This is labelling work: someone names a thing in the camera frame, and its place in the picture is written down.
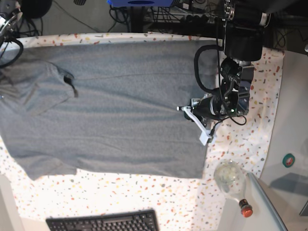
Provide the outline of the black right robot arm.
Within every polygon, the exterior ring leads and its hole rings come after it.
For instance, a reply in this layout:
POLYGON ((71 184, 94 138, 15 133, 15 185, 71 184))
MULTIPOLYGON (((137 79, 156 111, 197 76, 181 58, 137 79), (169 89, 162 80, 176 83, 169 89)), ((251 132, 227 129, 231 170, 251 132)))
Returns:
POLYGON ((23 53, 24 46, 16 38, 22 18, 20 0, 0 1, 0 68, 12 65, 23 53))

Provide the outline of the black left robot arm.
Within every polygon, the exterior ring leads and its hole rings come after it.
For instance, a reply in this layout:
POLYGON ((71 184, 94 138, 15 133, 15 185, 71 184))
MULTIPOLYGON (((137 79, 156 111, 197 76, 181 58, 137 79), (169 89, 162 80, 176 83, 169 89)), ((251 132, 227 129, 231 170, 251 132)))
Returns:
POLYGON ((250 88, 254 78, 253 62, 262 56, 264 29, 270 14, 250 6, 244 0, 225 0, 223 5, 224 37, 222 45, 204 45, 194 56, 194 74, 198 86, 204 91, 202 98, 192 98, 190 104, 178 107, 187 120, 201 130, 202 145, 214 142, 220 124, 249 112, 250 88), (218 60, 218 87, 208 89, 201 81, 199 58, 202 52, 224 52, 226 58, 218 60))

